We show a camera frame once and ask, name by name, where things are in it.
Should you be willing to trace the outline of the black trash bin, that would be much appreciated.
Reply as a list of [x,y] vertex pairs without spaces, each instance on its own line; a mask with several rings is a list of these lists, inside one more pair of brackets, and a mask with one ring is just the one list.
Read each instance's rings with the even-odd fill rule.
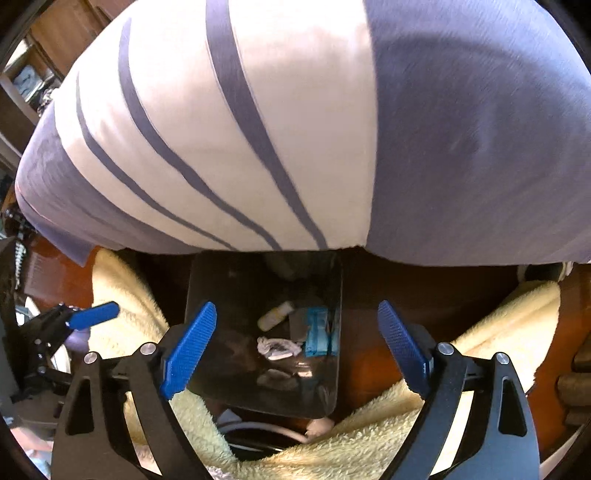
[[[267,332],[257,321],[290,301],[294,312]],[[335,410],[339,384],[342,319],[342,262],[335,251],[197,255],[188,285],[186,320],[206,302],[216,307],[211,341],[188,383],[206,399],[271,415],[322,418]],[[305,311],[329,310],[329,351],[304,355]],[[301,354],[270,361],[257,351],[257,338],[283,338]]]

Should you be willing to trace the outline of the cream fluffy blanket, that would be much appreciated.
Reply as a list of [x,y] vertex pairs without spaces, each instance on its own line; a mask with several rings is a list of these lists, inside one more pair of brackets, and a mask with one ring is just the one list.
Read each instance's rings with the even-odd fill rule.
[[[342,252],[138,255],[100,250],[96,303],[119,316],[94,327],[106,358],[156,342],[204,302],[217,328],[172,409],[205,465],[236,479],[376,479],[402,446],[422,399],[399,377],[378,330],[388,301],[462,353],[507,353],[525,388],[555,336],[560,287],[515,267],[418,267],[360,249]],[[335,417],[328,432],[259,461],[232,453],[208,405],[296,418]]]

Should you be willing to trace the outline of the crumpled white paper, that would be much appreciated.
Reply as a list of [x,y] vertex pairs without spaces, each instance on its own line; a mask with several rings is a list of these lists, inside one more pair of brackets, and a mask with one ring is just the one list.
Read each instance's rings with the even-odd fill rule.
[[301,354],[301,346],[283,338],[257,338],[257,351],[270,361],[279,361]]

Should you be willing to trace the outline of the blue plastic package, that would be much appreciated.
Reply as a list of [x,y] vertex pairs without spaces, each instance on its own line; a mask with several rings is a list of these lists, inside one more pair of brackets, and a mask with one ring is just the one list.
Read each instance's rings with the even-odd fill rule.
[[329,310],[325,307],[311,307],[305,311],[307,337],[304,341],[304,355],[318,357],[329,351]]

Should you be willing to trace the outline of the small white bottle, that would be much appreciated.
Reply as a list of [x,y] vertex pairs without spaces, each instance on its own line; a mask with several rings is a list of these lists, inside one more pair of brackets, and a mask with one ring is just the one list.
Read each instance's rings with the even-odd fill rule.
[[290,315],[290,313],[293,313],[294,310],[296,310],[296,308],[294,308],[293,303],[290,301],[283,302],[279,306],[271,308],[266,314],[263,314],[263,316],[257,321],[257,327],[263,332],[270,331],[286,320],[287,316]]

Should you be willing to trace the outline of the blue white striped bedspread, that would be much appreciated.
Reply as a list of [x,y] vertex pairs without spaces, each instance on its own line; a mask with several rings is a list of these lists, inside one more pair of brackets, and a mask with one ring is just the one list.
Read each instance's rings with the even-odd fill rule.
[[84,264],[361,246],[590,259],[590,69],[541,1],[137,1],[24,151],[27,220]]

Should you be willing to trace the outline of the wooden wardrobe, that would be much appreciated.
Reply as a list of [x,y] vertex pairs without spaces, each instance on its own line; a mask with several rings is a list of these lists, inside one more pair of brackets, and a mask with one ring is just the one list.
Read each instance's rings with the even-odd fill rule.
[[61,81],[128,1],[1,2],[1,148],[24,151],[38,113],[32,98]]

